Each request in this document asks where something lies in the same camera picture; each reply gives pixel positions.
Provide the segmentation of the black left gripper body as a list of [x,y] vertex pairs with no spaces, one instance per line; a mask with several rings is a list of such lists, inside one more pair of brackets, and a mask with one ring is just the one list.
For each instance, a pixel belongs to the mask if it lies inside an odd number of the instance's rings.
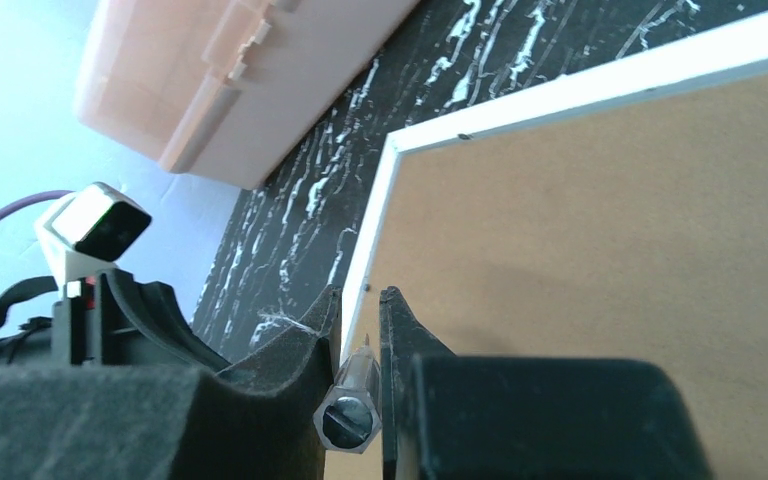
[[[21,280],[0,295],[0,329],[17,304],[55,291],[51,276]],[[17,333],[0,338],[0,365],[101,365],[103,320],[99,277],[69,282],[51,313],[28,318]]]

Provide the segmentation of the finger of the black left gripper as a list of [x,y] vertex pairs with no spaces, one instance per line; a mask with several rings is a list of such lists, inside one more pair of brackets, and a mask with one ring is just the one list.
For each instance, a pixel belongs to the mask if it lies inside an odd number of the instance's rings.
[[230,363],[193,333],[178,306],[174,289],[162,282],[142,284],[119,269],[100,273],[118,326],[108,337],[124,365],[183,364],[221,371]]

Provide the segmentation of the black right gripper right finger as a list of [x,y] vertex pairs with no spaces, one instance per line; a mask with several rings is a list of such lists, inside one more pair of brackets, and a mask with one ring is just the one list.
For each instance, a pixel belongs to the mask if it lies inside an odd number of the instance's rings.
[[658,366],[466,356],[379,297],[386,479],[708,479],[684,399]]

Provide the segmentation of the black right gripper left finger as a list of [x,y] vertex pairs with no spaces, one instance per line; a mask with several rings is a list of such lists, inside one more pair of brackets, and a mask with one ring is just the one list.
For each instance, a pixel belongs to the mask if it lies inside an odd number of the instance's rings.
[[190,366],[0,366],[0,479],[319,479],[313,421],[341,296],[214,374]]

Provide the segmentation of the clear grey screwdriver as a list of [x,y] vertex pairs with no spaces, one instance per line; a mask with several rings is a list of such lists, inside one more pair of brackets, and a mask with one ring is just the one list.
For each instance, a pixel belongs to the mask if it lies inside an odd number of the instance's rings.
[[338,369],[313,423],[326,450],[352,454],[362,454],[381,431],[381,367],[369,336]]

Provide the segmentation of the white picture frame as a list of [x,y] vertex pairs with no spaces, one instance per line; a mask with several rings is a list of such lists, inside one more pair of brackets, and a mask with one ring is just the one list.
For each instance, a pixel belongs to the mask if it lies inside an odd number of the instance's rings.
[[658,364],[768,479],[768,11],[391,133],[345,350],[388,286],[458,353]]

